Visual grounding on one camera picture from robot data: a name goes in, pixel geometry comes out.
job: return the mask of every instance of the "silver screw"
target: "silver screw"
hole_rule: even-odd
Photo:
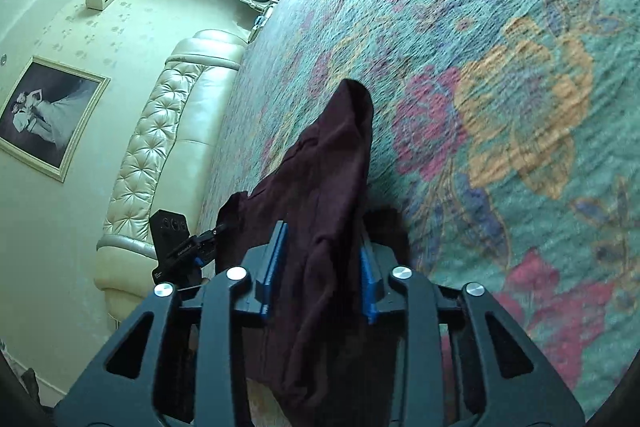
[[[226,276],[232,281],[241,281],[246,277],[246,270],[242,266],[234,266],[226,271]]]
[[[171,286],[168,282],[161,282],[158,286],[154,288],[154,293],[158,297],[168,297],[174,292],[174,287]]]
[[[470,282],[466,285],[466,292],[474,297],[484,295],[484,286],[478,282]]]
[[[406,266],[396,266],[393,270],[391,270],[391,275],[393,275],[396,279],[409,279],[413,272],[411,268],[407,268]]]

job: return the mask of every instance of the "maroon garment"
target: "maroon garment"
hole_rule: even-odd
[[[245,330],[246,375],[288,407],[314,407],[326,395],[328,346],[360,314],[358,238],[364,213],[373,107],[367,89],[343,80],[318,119],[251,196],[231,196],[218,213],[216,270],[241,263],[289,225],[273,316]]]

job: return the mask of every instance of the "wedding photo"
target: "wedding photo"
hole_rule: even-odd
[[[33,57],[0,116],[0,147],[59,181],[108,78]]]

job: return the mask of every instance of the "baseboard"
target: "baseboard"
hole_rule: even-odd
[[[20,360],[12,357],[11,354],[7,351],[3,351],[2,354],[11,366],[17,366],[22,372],[25,372],[28,369],[28,367],[20,362]],[[42,405],[54,407],[60,400],[62,400],[66,396],[66,393],[64,391],[57,388],[52,383],[44,380],[44,378],[40,378],[37,373],[36,379],[38,380],[38,387],[40,389],[40,403]]]

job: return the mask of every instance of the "bed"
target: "bed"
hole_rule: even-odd
[[[370,208],[401,211],[431,280],[487,286],[589,417],[639,347],[639,21],[640,0],[281,0],[239,71],[200,229],[357,79]],[[286,422],[251,391],[257,425]]]

